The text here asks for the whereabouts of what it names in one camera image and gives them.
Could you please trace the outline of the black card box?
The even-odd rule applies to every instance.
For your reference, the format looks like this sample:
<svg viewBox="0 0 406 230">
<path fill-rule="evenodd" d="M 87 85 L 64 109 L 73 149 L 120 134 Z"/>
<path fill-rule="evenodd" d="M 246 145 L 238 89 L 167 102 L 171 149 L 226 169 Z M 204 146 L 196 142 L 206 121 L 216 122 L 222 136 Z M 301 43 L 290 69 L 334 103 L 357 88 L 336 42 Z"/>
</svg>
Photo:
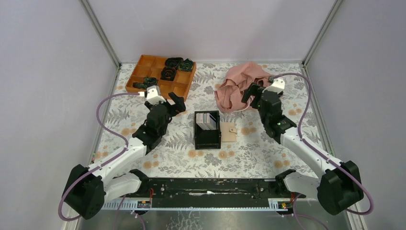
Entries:
<svg viewBox="0 0 406 230">
<path fill-rule="evenodd" d="M 197 113 L 211 113 L 217 122 L 217 130 L 202 130 L 195 123 Z M 194 146 L 196 150 L 209 150 L 221 148 L 221 130 L 220 130 L 220 113 L 214 111 L 195 111 L 194 112 Z"/>
</svg>

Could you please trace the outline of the tan leather card holder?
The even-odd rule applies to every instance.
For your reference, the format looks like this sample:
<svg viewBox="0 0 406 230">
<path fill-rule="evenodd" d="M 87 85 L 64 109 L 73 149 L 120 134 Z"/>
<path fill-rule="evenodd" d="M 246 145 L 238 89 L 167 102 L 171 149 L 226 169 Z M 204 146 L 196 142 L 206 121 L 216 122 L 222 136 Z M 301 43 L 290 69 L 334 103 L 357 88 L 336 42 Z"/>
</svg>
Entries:
<svg viewBox="0 0 406 230">
<path fill-rule="evenodd" d="M 221 141 L 222 142 L 236 142 L 237 141 L 237 128 L 235 123 L 221 122 Z"/>
</svg>

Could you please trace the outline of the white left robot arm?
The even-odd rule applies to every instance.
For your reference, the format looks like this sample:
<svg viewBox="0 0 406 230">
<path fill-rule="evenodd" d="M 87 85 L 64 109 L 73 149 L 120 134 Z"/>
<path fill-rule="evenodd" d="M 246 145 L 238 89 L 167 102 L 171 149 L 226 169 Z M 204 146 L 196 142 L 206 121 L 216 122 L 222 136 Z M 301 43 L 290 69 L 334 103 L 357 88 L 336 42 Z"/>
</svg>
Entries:
<svg viewBox="0 0 406 230">
<path fill-rule="evenodd" d="M 62 220 L 90 219 L 115 198 L 132 193 L 137 197 L 147 194 L 149 185 L 146 181 L 132 172 L 121 176 L 118 172 L 150 153 L 161 142 L 172 118 L 184 112 L 186 106 L 184 98 L 174 92 L 169 93 L 173 104 L 157 89 L 147 90 L 139 96 L 146 98 L 149 112 L 136 132 L 124 140 L 124 146 L 102 160 L 88 166 L 78 164 L 71 170 L 58 205 Z"/>
</svg>

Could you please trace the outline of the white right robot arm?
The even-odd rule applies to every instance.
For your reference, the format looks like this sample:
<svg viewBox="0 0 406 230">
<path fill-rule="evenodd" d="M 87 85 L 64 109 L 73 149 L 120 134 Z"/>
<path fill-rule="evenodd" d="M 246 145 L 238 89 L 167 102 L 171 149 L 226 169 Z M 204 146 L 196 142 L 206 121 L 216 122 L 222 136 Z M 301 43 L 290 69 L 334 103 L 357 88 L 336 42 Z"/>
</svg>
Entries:
<svg viewBox="0 0 406 230">
<path fill-rule="evenodd" d="M 359 168 L 354 162 L 343 162 L 305 140 L 296 123 L 282 113 L 283 89 L 284 83 L 274 82 L 266 88 L 253 83 L 242 98 L 243 102 L 254 98 L 250 105 L 258 110 L 266 134 L 295 153 L 316 174 L 310 177 L 285 171 L 276 177 L 279 181 L 274 185 L 275 193 L 281 197 L 301 193 L 318 200 L 326 212 L 336 215 L 364 198 Z"/>
</svg>

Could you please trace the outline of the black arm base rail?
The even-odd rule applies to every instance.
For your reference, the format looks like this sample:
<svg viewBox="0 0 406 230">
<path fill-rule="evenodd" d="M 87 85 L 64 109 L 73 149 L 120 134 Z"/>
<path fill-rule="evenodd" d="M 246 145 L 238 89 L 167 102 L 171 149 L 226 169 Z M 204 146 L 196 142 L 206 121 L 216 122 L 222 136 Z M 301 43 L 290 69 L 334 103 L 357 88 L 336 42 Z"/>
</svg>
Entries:
<svg viewBox="0 0 406 230">
<path fill-rule="evenodd" d="M 147 178 L 130 198 L 153 208 L 267 208 L 270 199 L 288 202 L 292 193 L 274 179 Z"/>
</svg>

